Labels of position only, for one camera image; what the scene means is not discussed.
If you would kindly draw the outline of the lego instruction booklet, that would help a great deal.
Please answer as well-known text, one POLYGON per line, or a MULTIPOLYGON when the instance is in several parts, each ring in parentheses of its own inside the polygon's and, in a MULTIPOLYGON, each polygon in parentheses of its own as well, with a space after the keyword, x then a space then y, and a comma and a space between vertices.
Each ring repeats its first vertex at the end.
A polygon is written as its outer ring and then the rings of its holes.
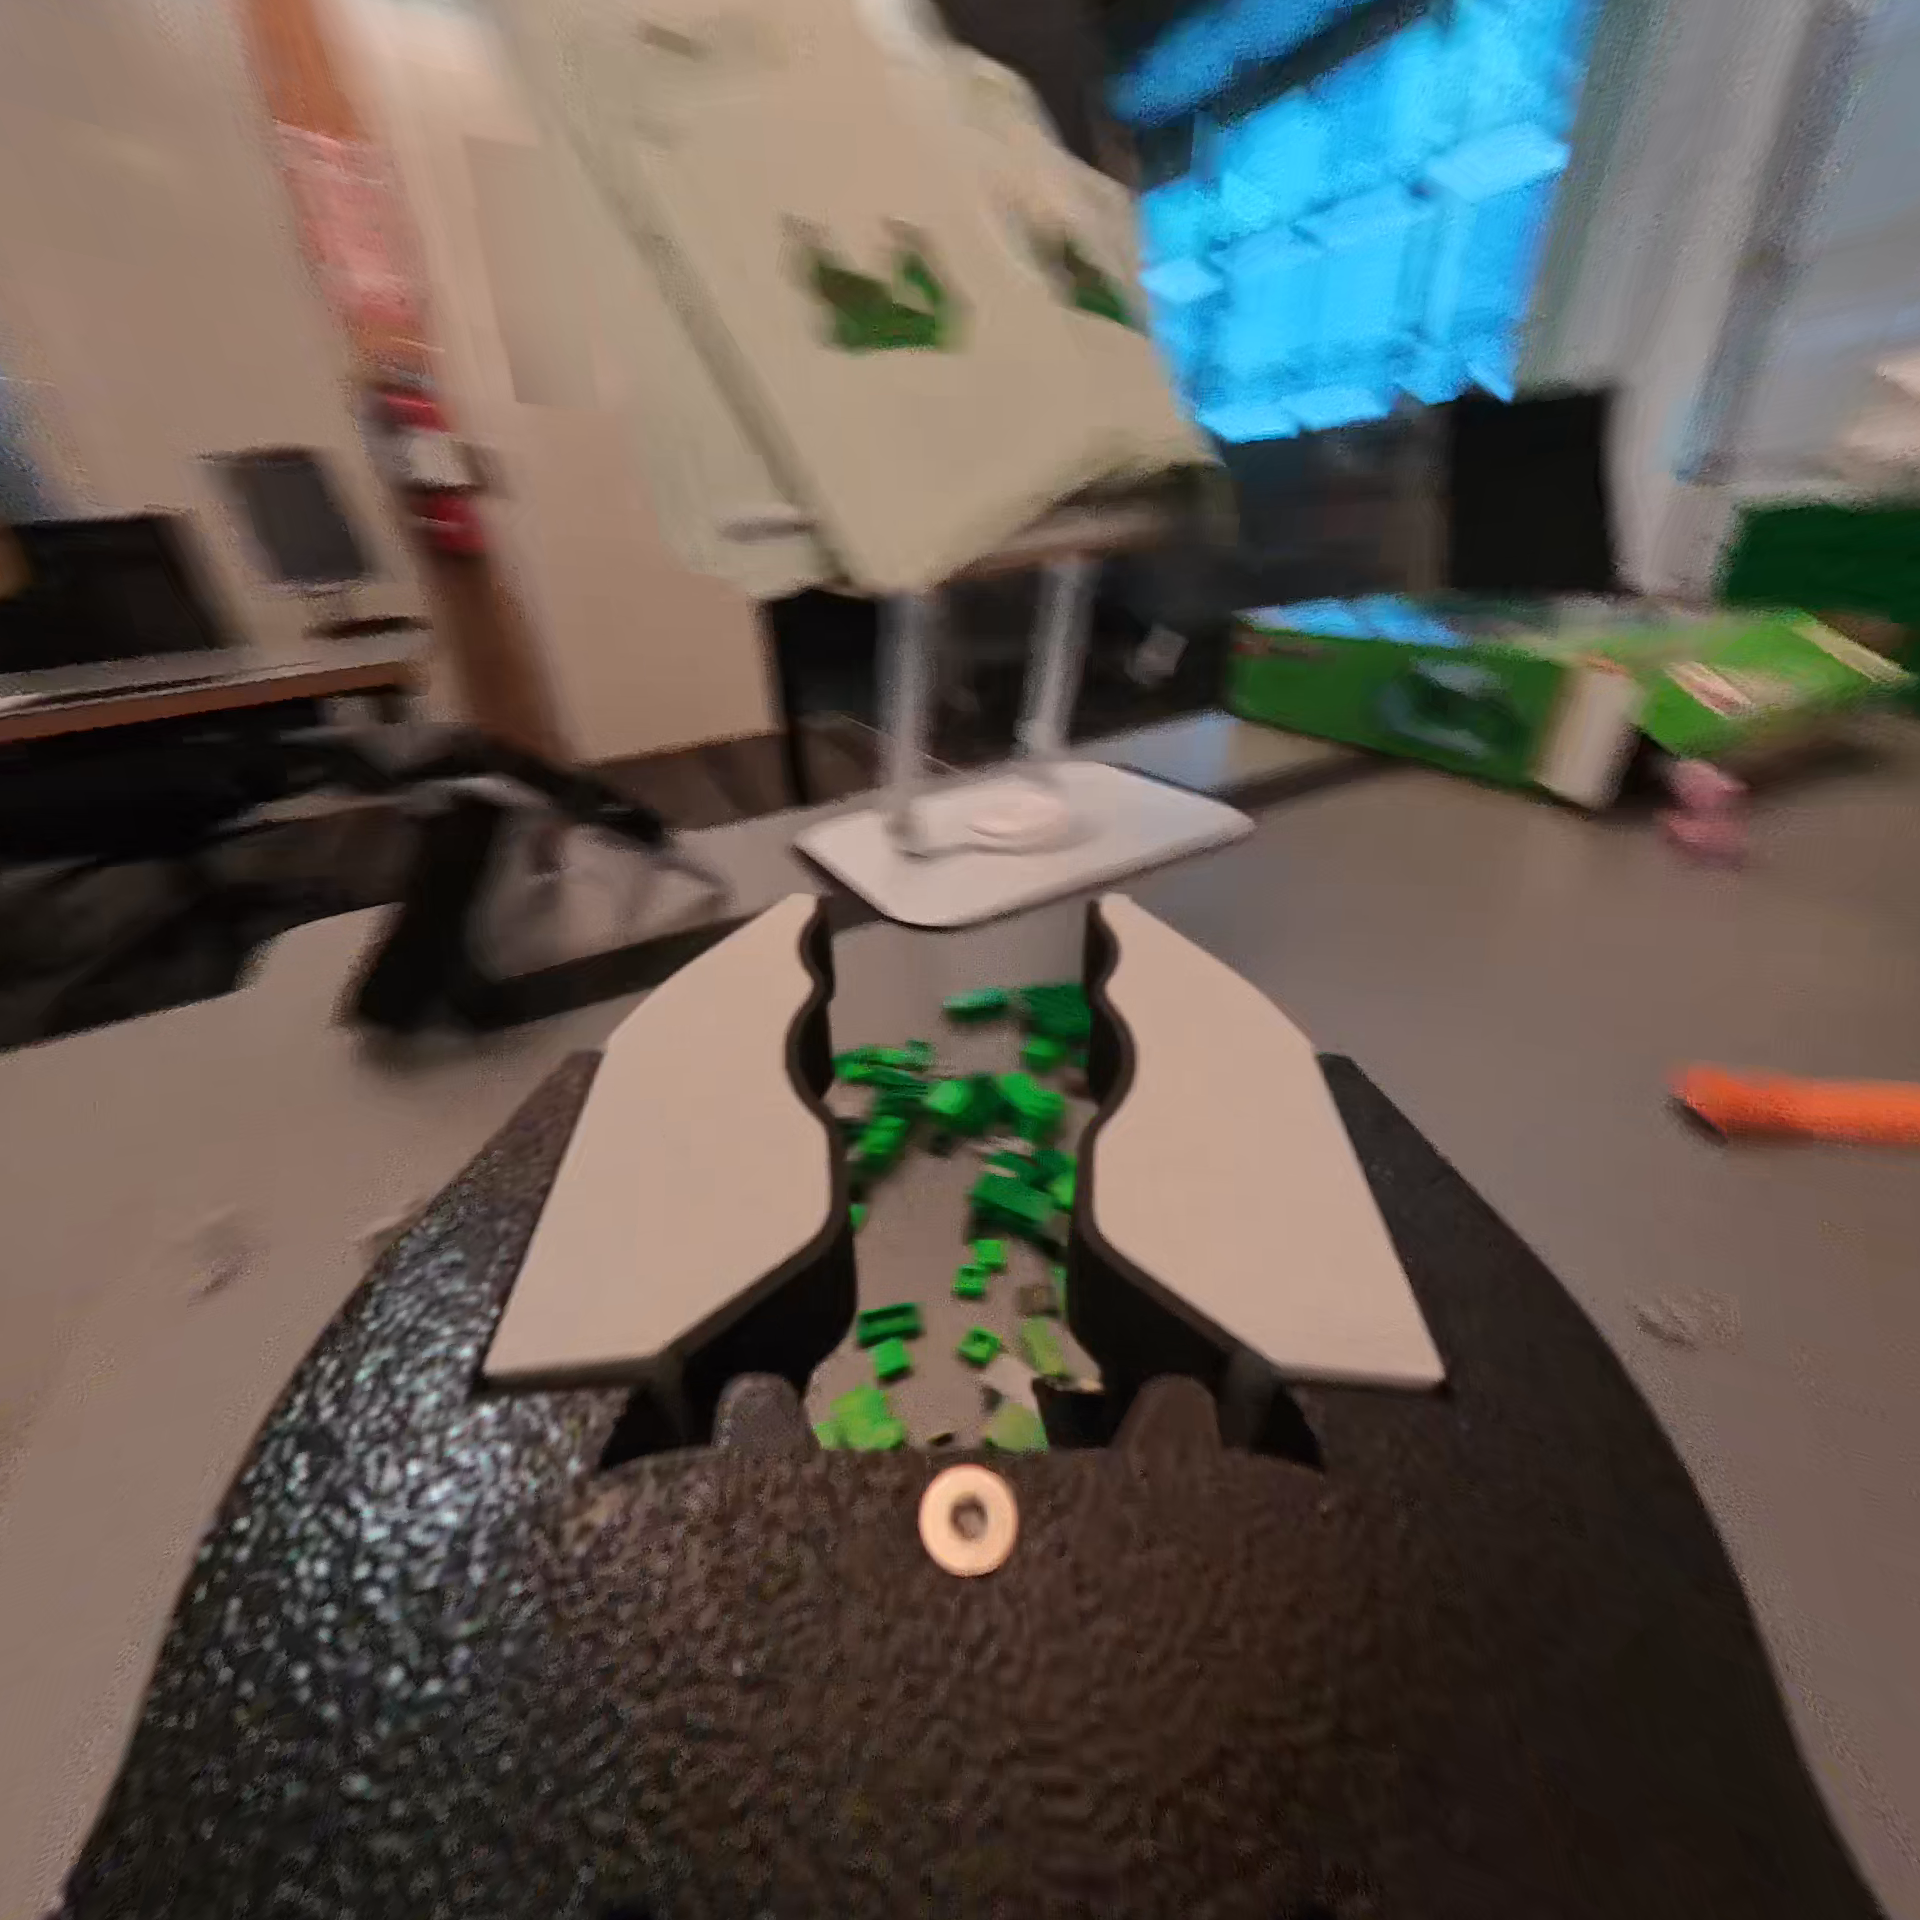
POLYGON ((933 5, 572 5, 569 131, 763 479, 796 581, 933 588, 1077 496, 1214 461, 1145 322, 1126 189, 933 5))

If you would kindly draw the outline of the grey computer monitor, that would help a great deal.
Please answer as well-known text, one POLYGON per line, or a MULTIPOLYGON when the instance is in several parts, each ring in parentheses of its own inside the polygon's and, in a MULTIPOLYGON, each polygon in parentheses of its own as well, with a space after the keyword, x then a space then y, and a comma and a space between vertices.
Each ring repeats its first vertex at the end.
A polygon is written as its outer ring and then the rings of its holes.
POLYGON ((328 468, 312 447, 236 447, 201 454, 201 467, 251 539, 263 575, 299 596, 345 595, 369 586, 367 554, 328 468))

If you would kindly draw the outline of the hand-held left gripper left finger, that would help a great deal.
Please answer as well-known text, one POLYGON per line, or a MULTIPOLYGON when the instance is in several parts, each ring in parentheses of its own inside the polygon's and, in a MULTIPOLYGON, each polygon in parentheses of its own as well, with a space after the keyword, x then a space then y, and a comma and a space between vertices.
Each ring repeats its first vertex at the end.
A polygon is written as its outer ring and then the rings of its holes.
POLYGON ((799 1400, 853 1328, 857 1251, 831 1085, 831 926, 790 894, 609 1032, 480 1380, 629 1387, 712 1429, 739 1379, 799 1400))

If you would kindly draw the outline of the pile of lego bricks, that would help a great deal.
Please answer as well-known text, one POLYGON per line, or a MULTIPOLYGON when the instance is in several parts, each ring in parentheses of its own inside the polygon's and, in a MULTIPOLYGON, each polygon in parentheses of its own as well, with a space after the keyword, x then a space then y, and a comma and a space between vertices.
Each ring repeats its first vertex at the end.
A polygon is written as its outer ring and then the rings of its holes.
POLYGON ((1031 1453, 1049 1407, 1096 1404, 1068 1330, 1085 1063, 1065 981, 961 990, 916 1037, 836 1048, 855 1316, 806 1390, 821 1448, 1031 1453))

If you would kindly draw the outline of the plain green box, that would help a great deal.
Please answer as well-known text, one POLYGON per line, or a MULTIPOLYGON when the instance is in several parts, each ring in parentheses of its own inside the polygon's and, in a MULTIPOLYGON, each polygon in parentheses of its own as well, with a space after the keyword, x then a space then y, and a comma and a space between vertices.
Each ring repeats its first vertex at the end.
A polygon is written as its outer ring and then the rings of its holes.
POLYGON ((1801 608, 1918 624, 1918 502, 1750 502, 1718 563, 1725 605, 1801 608))

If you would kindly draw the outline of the red fire extinguisher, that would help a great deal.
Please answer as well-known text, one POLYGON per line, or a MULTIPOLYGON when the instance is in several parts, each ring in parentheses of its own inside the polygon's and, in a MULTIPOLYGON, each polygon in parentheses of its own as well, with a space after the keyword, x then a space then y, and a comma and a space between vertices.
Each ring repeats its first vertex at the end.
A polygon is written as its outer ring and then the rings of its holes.
POLYGON ((419 538, 449 559, 484 558, 480 482, 440 400, 415 381, 377 381, 369 420, 375 447, 419 538))

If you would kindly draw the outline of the wooden desk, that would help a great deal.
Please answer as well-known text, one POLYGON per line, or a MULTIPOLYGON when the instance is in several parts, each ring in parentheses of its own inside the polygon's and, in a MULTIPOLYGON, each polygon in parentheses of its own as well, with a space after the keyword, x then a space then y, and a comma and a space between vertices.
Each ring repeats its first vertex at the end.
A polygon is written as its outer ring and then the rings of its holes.
POLYGON ((428 685, 419 648, 350 647, 305 661, 219 656, 212 663, 97 669, 4 679, 3 742, 29 746, 87 732, 133 730, 285 704, 415 696, 428 685))

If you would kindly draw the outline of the pink lego pig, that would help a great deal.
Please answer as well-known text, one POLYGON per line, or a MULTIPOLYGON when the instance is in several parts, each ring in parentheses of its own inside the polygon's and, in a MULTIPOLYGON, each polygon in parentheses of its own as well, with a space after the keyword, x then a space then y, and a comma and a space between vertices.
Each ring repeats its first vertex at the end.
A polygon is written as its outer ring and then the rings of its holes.
POLYGON ((1743 782, 1704 758, 1669 758, 1660 828, 1679 855, 1712 867, 1737 867, 1749 845, 1743 782))

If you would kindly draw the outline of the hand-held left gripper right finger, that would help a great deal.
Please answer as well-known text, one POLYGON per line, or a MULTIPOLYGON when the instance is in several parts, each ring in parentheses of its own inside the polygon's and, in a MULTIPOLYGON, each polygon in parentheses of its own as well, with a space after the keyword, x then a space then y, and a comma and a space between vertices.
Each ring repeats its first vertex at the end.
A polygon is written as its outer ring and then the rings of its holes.
POLYGON ((1087 906, 1093 1116, 1068 1328, 1110 1419, 1160 1379, 1220 1429, 1286 1429, 1294 1386, 1430 1394, 1447 1365, 1304 1031, 1121 894, 1087 906))

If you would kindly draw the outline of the green lego box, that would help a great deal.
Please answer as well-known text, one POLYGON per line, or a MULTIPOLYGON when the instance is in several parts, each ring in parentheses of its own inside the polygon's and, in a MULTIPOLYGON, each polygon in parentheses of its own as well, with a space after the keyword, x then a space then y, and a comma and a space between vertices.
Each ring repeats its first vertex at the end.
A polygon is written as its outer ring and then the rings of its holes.
POLYGON ((1236 612, 1223 700, 1243 722, 1601 812, 1646 752, 1732 771, 1912 685, 1803 610, 1375 592, 1236 612))

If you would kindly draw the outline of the black computer screen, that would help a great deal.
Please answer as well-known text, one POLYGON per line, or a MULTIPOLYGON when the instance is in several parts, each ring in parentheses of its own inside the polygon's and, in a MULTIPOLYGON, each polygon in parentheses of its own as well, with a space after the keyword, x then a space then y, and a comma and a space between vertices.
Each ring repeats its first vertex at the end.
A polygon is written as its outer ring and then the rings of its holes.
POLYGON ((4 527, 4 559, 8 676, 236 647, 185 517, 21 522, 4 527))

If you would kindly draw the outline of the black monitor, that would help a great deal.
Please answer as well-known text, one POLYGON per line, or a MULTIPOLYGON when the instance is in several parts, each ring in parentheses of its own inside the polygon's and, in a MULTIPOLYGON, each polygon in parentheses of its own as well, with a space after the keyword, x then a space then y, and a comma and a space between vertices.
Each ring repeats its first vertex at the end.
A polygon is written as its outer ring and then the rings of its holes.
POLYGON ((1475 595, 1615 595, 1613 396, 1469 392, 1445 406, 1445 586, 1475 595))

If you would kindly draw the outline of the white book stand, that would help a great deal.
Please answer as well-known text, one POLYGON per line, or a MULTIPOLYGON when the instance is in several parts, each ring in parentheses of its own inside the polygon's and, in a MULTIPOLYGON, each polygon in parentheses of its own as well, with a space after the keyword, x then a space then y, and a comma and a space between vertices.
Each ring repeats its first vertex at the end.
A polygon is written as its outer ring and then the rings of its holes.
POLYGON ((1069 757, 1095 600, 1087 550, 1040 572, 1012 758, 927 778, 947 592, 880 608, 881 782, 859 810, 798 831, 796 852, 881 922, 961 931, 1080 895, 1176 858, 1227 848, 1253 821, 1230 803, 1069 757))

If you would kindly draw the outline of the orange brick separator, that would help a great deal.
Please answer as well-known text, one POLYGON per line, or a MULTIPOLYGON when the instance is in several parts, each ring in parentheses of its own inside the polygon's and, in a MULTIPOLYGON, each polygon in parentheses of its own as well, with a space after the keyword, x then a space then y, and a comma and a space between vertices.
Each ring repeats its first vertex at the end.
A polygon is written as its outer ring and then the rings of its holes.
POLYGON ((1916 1084, 1693 1064, 1673 1077, 1671 1102, 1724 1140, 1918 1148, 1916 1084))

